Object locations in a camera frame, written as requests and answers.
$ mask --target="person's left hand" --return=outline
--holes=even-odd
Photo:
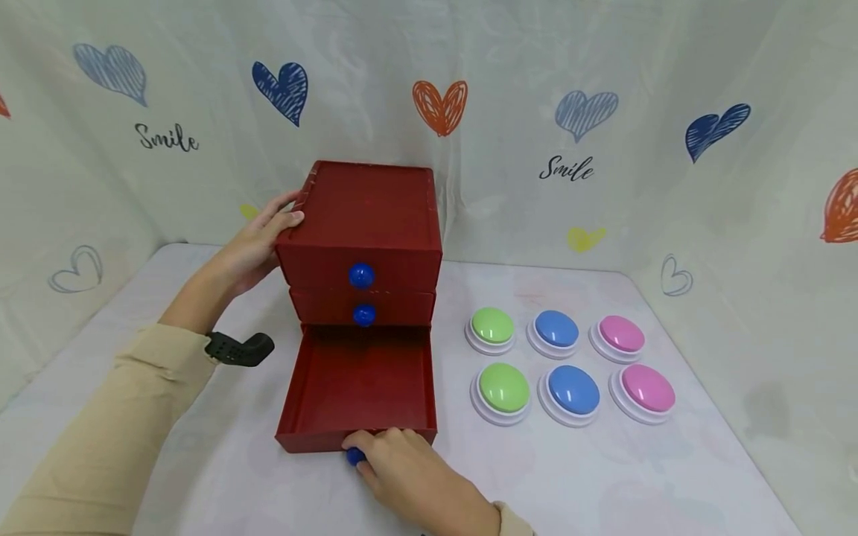
[[[272,199],[184,284],[158,322],[199,334],[210,332],[233,298],[256,286],[277,266],[277,235],[304,220],[303,212],[283,212],[299,194],[293,191]]]

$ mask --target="green button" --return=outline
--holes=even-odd
[[[471,326],[485,342],[503,344],[512,338],[512,319],[500,309],[483,307],[474,313]]]
[[[494,363],[480,374],[480,392],[488,405],[504,413],[515,413],[530,400],[524,374],[511,364]]]

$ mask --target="white table surface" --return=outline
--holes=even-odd
[[[182,283],[217,248],[160,250],[7,409],[0,413],[0,515],[111,367],[134,331],[157,320]],[[500,358],[471,349],[462,328],[492,305],[516,323]],[[500,428],[472,408],[468,385],[502,360],[535,382],[558,362],[537,354],[524,328],[544,309],[569,314],[582,332],[608,314],[647,337],[642,363],[664,374],[677,406],[664,425],[626,417],[607,392],[619,368],[582,337],[565,363],[599,384],[598,419],[558,425],[536,399],[519,425]],[[135,534],[406,534],[420,530],[377,506],[340,454],[290,455],[274,434],[299,324],[279,272],[238,299],[219,331],[270,335],[275,352],[256,369],[220,367],[167,439]],[[540,536],[790,536],[799,534],[634,284],[624,275],[445,262],[432,325],[438,410],[435,449],[490,500],[504,500]]]

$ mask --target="pink button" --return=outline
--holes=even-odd
[[[651,412],[664,413],[676,403],[670,382],[643,364],[633,364],[623,371],[623,388],[632,400]]]
[[[644,332],[622,316],[605,316],[599,322],[599,332],[607,343],[622,352],[640,352],[644,347]]]

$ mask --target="blue button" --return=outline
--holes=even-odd
[[[359,463],[366,461],[366,456],[357,447],[352,447],[346,451],[346,460],[352,467],[357,467]]]
[[[548,344],[566,348],[578,340],[578,326],[558,310],[544,310],[536,317],[536,333]]]
[[[354,288],[369,288],[375,280],[375,274],[369,264],[358,262],[348,270],[348,282]]]
[[[587,415],[599,406],[599,387],[583,370],[570,364],[554,369],[548,377],[548,390],[560,407],[569,413]]]
[[[368,328],[375,322],[375,307],[369,304],[358,305],[352,315],[354,323],[362,328]]]

